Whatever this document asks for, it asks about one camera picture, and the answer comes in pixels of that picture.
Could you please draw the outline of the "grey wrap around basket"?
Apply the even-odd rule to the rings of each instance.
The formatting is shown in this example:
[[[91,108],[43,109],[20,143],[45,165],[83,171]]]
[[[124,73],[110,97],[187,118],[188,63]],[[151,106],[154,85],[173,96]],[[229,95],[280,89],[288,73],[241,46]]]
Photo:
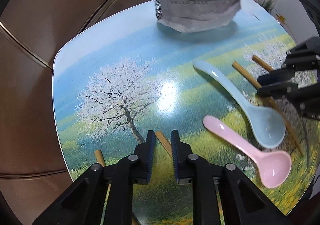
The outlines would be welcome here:
[[[158,23],[180,33],[227,26],[241,9],[241,0],[158,0]]]

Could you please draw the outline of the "light blue ceramic spoon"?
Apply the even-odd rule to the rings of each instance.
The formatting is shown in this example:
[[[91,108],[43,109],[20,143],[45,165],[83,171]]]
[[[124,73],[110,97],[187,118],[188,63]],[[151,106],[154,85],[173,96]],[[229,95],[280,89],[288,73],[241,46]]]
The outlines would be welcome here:
[[[249,103],[237,87],[212,64],[195,61],[193,67],[215,79],[235,99],[245,113],[257,142],[268,149],[279,146],[286,132],[283,117],[276,110]]]

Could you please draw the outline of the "bamboo chopstick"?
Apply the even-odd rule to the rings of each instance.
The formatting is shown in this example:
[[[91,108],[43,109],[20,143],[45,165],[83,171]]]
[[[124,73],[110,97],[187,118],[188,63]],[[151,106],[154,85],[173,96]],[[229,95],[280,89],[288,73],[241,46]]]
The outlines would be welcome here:
[[[159,140],[159,142],[161,143],[161,145],[163,146],[163,148],[165,149],[165,151],[172,156],[172,147],[170,142],[167,140],[167,138],[164,136],[164,134],[161,131],[156,131],[155,133],[157,139]]]
[[[262,68],[264,68],[266,71],[268,72],[274,71],[274,69],[270,65],[268,65],[266,62],[264,62],[260,57],[253,55],[252,60],[258,65],[260,65]]]
[[[97,160],[97,163],[99,163],[100,165],[102,165],[103,167],[106,166],[106,163],[105,163],[105,160],[104,160],[104,156],[103,156],[103,153],[100,149],[98,150],[95,150],[94,151],[94,155],[95,155],[95,158]]]
[[[253,87],[255,87],[257,90],[259,88],[261,88],[261,85],[259,84],[259,82],[244,68],[242,67],[237,61],[234,61],[232,63],[232,66],[234,69],[236,69],[245,79],[247,79],[251,85],[253,85]],[[287,120],[287,118],[285,117],[284,113],[282,112],[282,110],[277,106],[276,102],[271,98],[271,97],[262,97],[262,100],[266,101],[266,103],[273,108],[275,111],[277,111],[278,113],[281,114],[286,129],[288,131],[288,133],[290,134],[291,138],[295,141],[295,144],[300,152],[300,155],[302,157],[304,157],[304,152],[303,152],[303,148],[298,140],[298,136],[296,135],[295,131],[293,130],[293,128],[291,127],[291,124],[289,123],[289,121]]]

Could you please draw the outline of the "pink ceramic spoon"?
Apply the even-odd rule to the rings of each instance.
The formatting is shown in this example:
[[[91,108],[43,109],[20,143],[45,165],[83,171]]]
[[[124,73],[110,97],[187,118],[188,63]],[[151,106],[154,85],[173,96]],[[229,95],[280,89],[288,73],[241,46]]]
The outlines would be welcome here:
[[[276,188],[289,176],[292,161],[287,152],[262,152],[213,116],[205,116],[203,125],[252,159],[258,167],[261,182],[265,187]]]

